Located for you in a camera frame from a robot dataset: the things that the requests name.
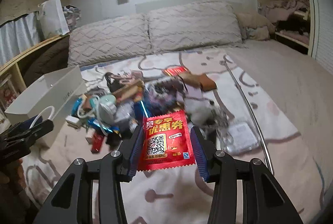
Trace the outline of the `wooden shelf unit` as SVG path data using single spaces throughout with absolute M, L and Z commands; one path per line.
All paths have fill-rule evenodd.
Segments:
M 23 80 L 21 70 L 26 59 L 32 58 L 32 53 L 38 51 L 51 43 L 69 36 L 68 34 L 61 36 L 53 36 L 46 39 L 26 51 L 20 53 L 10 61 L 1 66 L 1 110 L 5 111 L 14 99 L 21 94 L 27 86 Z

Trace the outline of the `closet clothes pile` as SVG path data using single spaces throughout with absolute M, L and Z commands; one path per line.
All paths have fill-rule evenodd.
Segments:
M 311 6 L 309 0 L 271 0 L 258 7 L 274 26 L 278 36 L 286 36 L 309 46 L 311 35 Z

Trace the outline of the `white rectangular adapter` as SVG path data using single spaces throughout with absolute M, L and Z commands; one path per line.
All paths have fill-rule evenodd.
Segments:
M 69 126 L 75 129 L 79 129 L 82 126 L 82 122 L 80 121 L 80 119 L 71 115 L 68 115 L 66 117 L 66 122 Z

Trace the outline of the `black hair claw clip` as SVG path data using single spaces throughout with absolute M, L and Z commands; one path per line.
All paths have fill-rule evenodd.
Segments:
M 119 75 L 115 75 L 111 72 L 106 72 L 104 78 L 107 82 L 107 87 L 111 93 L 116 92 L 121 89 L 125 85 L 121 83 L 122 77 Z

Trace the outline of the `metal rod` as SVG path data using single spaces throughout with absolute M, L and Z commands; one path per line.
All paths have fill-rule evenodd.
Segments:
M 263 136 L 263 132 L 260 128 L 260 125 L 258 123 L 258 120 L 255 116 L 255 113 L 253 111 L 253 108 L 250 104 L 250 102 L 248 101 L 248 99 L 246 98 L 246 95 L 244 94 L 242 87 L 239 85 L 238 80 L 236 79 L 236 77 L 234 76 L 233 72 L 231 71 L 230 67 L 228 66 L 227 62 L 225 60 L 220 61 L 220 64 L 224 67 L 226 67 L 227 72 L 230 74 L 232 80 L 234 81 L 234 84 L 238 90 L 238 92 L 240 93 L 243 102 L 248 110 L 248 113 L 251 117 L 253 126 L 255 127 L 255 131 L 258 134 L 258 139 L 260 141 L 260 145 L 262 147 L 263 150 L 263 155 L 264 155 L 264 160 L 265 160 L 265 165 L 267 166 L 267 168 L 270 170 L 272 175 L 275 175 L 274 173 L 274 168 L 273 168 L 273 162 L 270 156 L 270 152 L 268 150 L 267 144 L 265 142 L 265 138 Z

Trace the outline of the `wooden block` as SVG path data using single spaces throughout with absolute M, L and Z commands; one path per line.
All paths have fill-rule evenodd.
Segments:
M 112 95 L 116 97 L 118 102 L 121 102 L 134 96 L 139 91 L 139 88 L 142 89 L 143 87 L 144 82 L 141 79 L 136 79 L 115 92 L 112 92 Z

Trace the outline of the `red coupon packet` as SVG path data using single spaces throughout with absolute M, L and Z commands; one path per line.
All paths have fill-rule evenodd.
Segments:
M 138 171 L 155 171 L 195 164 L 184 110 L 145 118 Z

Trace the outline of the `small beige cushion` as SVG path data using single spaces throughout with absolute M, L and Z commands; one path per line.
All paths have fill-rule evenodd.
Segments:
M 265 16 L 257 12 L 239 12 L 235 15 L 243 40 L 269 40 L 270 36 L 275 33 L 275 26 Z

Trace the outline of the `clear plastic case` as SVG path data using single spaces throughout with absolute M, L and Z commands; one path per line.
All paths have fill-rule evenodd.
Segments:
M 242 155 L 259 147 L 258 137 L 245 121 L 230 125 L 222 132 L 221 148 L 232 156 Z

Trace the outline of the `beige textured pillow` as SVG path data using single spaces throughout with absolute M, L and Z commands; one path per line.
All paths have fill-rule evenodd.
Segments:
M 239 22 L 226 1 L 203 0 L 149 11 L 154 52 L 242 44 Z
M 151 51 L 146 15 L 132 14 L 90 23 L 73 30 L 70 33 L 68 66 L 87 66 L 126 59 Z

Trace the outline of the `right beige textured pillow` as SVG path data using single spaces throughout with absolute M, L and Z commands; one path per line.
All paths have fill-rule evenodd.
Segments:
M 149 11 L 154 52 L 242 44 L 239 22 L 226 1 L 203 0 Z

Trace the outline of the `brown folded blanket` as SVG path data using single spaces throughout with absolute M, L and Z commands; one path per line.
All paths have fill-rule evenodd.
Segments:
M 22 65 L 21 74 L 29 87 L 41 76 L 68 67 L 70 37 L 67 36 L 32 53 Z

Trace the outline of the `white storage box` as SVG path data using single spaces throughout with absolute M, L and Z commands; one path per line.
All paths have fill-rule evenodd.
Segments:
M 5 110 L 12 125 L 38 115 L 48 106 L 55 108 L 54 130 L 37 141 L 50 148 L 59 134 L 66 117 L 71 114 L 76 100 L 87 91 L 78 66 L 63 68 L 41 76 Z

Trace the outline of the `white paper bag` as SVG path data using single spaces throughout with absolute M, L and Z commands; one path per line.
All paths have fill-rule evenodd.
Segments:
M 38 5 L 37 18 L 45 39 L 66 35 L 69 28 L 63 13 L 61 0 L 47 0 Z

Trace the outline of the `white curtain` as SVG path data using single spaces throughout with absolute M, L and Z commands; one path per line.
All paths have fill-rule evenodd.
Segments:
M 1 66 L 45 39 L 37 12 L 4 23 L 0 37 Z

